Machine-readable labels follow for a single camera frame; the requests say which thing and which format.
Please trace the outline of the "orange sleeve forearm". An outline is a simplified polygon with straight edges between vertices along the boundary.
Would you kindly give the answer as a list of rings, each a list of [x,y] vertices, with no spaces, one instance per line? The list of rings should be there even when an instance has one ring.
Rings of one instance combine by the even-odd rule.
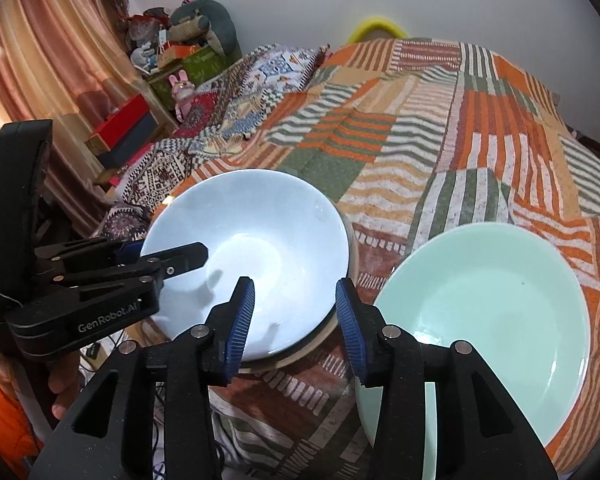
[[[31,428],[17,400],[0,388],[0,455],[19,479],[29,477],[28,457],[42,451],[43,443]]]

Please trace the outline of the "person's left hand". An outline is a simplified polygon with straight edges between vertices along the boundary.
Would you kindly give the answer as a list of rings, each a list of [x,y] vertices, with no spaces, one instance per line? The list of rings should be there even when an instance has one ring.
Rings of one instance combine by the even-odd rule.
[[[50,374],[48,374],[48,388],[55,395],[55,402],[52,406],[54,417],[61,420],[70,408],[73,401],[78,397],[80,384],[80,354],[72,352],[68,356],[64,356],[57,361]],[[10,396],[17,400],[17,393],[20,387],[17,384],[15,372],[12,369],[12,362],[0,354],[0,388]]]

